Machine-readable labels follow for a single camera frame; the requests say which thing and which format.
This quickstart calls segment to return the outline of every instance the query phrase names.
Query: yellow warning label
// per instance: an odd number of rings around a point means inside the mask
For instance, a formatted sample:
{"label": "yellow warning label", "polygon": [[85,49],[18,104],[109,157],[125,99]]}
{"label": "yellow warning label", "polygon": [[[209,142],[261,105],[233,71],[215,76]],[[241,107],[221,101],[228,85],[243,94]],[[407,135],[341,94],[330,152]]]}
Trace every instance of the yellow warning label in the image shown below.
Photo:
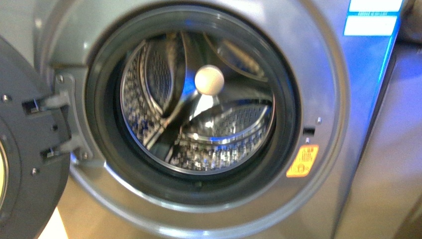
{"label": "yellow warning label", "polygon": [[311,171],[318,154],[318,145],[303,145],[286,173],[288,178],[306,177]]}

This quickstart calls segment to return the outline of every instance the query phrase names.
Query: sticker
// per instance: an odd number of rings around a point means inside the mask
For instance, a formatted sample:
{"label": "sticker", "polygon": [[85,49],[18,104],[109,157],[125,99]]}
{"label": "sticker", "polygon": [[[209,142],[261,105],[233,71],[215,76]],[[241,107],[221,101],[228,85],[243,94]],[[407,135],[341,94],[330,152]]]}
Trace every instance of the sticker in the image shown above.
{"label": "sticker", "polygon": [[302,178],[306,177],[311,171],[312,165],[315,162],[318,154],[318,145],[304,145],[299,149],[295,161],[287,170],[286,176],[288,178]]}
{"label": "sticker", "polygon": [[397,16],[353,16],[347,17],[345,36],[391,36]]}
{"label": "sticker", "polygon": [[351,0],[349,11],[400,11],[403,0]]}

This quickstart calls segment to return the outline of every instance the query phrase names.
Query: washing machine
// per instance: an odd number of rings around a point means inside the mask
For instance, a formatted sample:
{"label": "washing machine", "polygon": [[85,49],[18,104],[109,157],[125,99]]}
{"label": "washing machine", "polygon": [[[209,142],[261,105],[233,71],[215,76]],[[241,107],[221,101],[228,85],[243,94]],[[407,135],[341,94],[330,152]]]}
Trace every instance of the washing machine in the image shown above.
{"label": "washing machine", "polygon": [[331,238],[402,0],[36,1],[0,40],[0,238],[68,174],[165,238]]}

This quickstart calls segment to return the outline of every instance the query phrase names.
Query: white label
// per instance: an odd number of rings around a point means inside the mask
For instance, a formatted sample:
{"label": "white label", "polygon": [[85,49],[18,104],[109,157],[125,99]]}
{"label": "white label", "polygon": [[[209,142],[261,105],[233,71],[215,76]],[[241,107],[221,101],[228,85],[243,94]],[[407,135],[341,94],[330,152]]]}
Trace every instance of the white label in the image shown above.
{"label": "white label", "polygon": [[397,16],[348,16],[346,36],[391,36]]}
{"label": "white label", "polygon": [[403,0],[351,0],[349,11],[399,11]]}

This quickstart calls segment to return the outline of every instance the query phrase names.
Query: washing machine door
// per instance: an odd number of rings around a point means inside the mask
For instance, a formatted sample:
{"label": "washing machine door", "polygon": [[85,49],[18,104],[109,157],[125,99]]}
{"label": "washing machine door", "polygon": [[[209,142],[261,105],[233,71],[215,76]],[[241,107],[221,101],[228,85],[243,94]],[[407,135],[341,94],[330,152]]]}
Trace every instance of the washing machine door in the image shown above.
{"label": "washing machine door", "polygon": [[0,95],[0,238],[37,238],[68,178],[65,109],[2,38]]}

